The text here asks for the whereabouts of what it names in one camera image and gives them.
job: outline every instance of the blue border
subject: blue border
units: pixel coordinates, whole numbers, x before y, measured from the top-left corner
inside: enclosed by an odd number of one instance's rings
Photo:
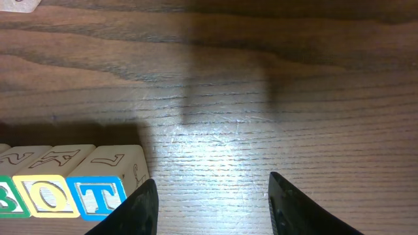
[[[76,183],[115,183],[116,189],[119,193],[119,198],[121,203],[126,200],[125,190],[123,190],[122,182],[117,176],[77,176],[77,177],[68,177],[67,184],[70,189],[72,198],[76,202],[78,211],[80,212],[81,217],[86,221],[102,221],[107,216],[106,215],[88,215],[86,210],[81,203],[80,195],[78,195],[76,190]]]

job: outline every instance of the white card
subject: white card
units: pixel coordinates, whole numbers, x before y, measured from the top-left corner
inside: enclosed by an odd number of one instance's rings
[[[0,0],[0,11],[33,12],[41,0]]]

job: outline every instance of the green block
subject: green block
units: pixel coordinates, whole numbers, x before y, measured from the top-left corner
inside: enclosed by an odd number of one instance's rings
[[[25,202],[9,176],[0,176],[0,218],[31,217]]]

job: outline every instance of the block's front face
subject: block's front face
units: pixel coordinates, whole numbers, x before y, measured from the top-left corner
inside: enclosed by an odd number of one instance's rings
[[[13,181],[34,217],[80,216],[67,182],[62,176],[13,176]]]
[[[126,200],[116,176],[68,177],[67,183],[78,211],[88,221],[102,221]]]
[[[0,176],[0,218],[28,218],[31,214],[12,179]]]

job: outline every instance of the table top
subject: table top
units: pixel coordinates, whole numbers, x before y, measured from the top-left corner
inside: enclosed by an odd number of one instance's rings
[[[365,234],[418,233],[418,4],[43,0],[0,12],[0,141],[144,147],[158,234],[272,234],[276,171]],[[2,219],[2,234],[83,234]]]

